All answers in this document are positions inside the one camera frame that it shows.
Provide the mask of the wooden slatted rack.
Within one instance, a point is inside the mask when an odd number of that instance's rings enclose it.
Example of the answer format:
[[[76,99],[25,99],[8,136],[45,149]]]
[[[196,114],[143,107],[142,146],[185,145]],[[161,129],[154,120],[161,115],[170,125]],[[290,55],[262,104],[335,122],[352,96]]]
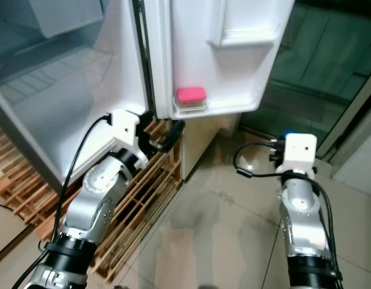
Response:
[[[98,245],[89,275],[107,284],[117,278],[131,251],[139,247],[182,187],[181,162],[178,152],[157,154],[130,181],[110,214],[109,228]],[[58,191],[43,179],[0,127],[0,204],[11,209],[25,226],[4,247],[3,253],[9,253],[25,234],[32,233],[43,243],[50,240],[57,202]]]

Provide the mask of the steel grey fridge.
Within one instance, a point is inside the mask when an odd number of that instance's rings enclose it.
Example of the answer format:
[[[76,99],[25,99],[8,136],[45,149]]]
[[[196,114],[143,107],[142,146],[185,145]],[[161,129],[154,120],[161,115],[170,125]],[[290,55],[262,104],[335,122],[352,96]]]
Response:
[[[0,0],[0,125],[54,189],[112,148],[96,119],[149,108],[134,0],[101,4],[101,21],[45,38],[25,0]]]

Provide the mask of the white fridge door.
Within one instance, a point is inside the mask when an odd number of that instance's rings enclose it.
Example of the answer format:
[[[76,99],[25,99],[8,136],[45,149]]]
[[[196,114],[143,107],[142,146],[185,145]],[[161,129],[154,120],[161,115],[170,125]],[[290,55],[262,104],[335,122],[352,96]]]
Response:
[[[142,0],[156,111],[191,119],[257,110],[295,0],[289,0],[279,37],[261,46],[220,48],[208,43],[212,0]],[[202,87],[208,107],[182,112],[177,89]]]

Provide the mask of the white fridge door shelf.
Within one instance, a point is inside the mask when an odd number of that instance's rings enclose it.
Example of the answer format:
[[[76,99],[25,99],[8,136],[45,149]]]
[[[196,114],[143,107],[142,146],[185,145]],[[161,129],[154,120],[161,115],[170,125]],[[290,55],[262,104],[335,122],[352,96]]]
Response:
[[[208,43],[215,47],[261,46],[281,33],[289,0],[212,0]]]

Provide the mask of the pink lidded clear container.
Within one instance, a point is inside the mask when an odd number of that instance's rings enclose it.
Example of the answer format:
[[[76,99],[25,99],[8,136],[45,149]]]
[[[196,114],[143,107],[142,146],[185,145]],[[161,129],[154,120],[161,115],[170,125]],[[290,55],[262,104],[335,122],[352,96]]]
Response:
[[[207,91],[200,86],[175,91],[176,106],[182,112],[197,112],[208,107]]]

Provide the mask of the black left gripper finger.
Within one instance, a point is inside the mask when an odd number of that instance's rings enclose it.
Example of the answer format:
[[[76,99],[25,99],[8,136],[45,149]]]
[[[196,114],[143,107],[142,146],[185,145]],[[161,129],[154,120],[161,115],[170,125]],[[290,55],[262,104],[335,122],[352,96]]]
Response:
[[[183,129],[185,128],[186,122],[182,119],[175,120],[173,122],[172,129],[166,135],[166,150],[171,151],[178,138],[182,135]]]

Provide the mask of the green glass sliding door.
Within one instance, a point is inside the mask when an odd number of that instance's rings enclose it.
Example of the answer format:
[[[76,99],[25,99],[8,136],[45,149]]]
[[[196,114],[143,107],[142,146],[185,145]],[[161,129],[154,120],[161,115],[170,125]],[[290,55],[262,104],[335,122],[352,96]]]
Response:
[[[260,107],[240,127],[312,133],[323,157],[370,87],[371,0],[295,0]]]

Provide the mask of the grey fridge inner compartment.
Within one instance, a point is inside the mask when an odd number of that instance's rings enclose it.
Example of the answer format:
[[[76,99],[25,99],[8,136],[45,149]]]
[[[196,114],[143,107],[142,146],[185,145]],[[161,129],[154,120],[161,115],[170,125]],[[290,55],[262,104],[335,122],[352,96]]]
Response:
[[[101,0],[25,0],[45,38],[84,28],[104,18]]]

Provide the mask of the white glossy side cabinet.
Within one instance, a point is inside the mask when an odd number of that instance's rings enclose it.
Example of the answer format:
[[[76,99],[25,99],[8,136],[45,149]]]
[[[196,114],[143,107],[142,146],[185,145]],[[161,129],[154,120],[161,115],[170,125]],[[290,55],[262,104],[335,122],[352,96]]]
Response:
[[[334,168],[332,178],[371,195],[371,135],[342,166]]]

